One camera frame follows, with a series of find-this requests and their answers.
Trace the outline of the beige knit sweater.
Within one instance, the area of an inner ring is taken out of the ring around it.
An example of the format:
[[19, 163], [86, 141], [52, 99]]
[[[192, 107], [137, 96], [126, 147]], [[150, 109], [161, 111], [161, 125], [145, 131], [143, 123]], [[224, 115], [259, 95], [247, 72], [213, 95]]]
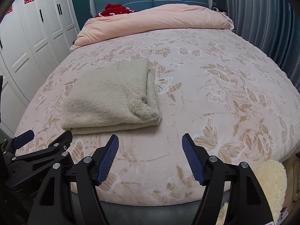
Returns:
[[160, 123], [155, 73], [147, 58], [89, 70], [67, 95], [61, 127], [75, 135], [134, 130]]

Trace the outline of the floral gift box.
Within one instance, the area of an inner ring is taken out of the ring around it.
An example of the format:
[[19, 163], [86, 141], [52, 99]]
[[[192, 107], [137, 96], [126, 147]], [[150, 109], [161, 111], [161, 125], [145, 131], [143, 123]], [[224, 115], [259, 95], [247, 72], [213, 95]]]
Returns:
[[280, 225], [287, 216], [288, 216], [288, 209], [287, 209], [287, 207], [283, 207], [280, 211], [280, 215], [279, 215], [276, 225]]

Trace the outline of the white wardrobe with red stickers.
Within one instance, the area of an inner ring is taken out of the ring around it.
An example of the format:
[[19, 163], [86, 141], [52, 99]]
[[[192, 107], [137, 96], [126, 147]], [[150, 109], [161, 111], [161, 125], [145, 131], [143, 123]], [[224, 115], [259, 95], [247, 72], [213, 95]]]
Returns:
[[79, 33], [72, 0], [15, 0], [1, 21], [1, 130], [13, 137]]

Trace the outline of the red garment on bed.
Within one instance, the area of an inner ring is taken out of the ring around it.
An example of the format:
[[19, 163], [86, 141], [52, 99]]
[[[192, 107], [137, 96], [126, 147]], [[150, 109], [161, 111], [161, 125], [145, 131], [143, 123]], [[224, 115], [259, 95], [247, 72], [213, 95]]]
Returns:
[[109, 17], [114, 15], [121, 14], [130, 14], [135, 13], [135, 10], [131, 10], [128, 7], [123, 6], [122, 4], [107, 4], [105, 9], [101, 12], [98, 12], [94, 17]]

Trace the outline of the grey-blue pleated curtain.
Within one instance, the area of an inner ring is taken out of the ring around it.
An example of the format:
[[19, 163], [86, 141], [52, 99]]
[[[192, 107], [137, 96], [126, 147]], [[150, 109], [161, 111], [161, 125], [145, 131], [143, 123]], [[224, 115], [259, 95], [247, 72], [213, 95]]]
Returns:
[[235, 32], [262, 50], [299, 88], [299, 18], [287, 0], [226, 0]]

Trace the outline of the pink folded duvet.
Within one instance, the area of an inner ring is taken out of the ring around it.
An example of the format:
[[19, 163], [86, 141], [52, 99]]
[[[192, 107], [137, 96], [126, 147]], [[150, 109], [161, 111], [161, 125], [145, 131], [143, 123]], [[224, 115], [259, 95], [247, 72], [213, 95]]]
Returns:
[[233, 21], [209, 8], [166, 4], [130, 14], [89, 19], [79, 32], [70, 51], [80, 47], [160, 29], [234, 29]]

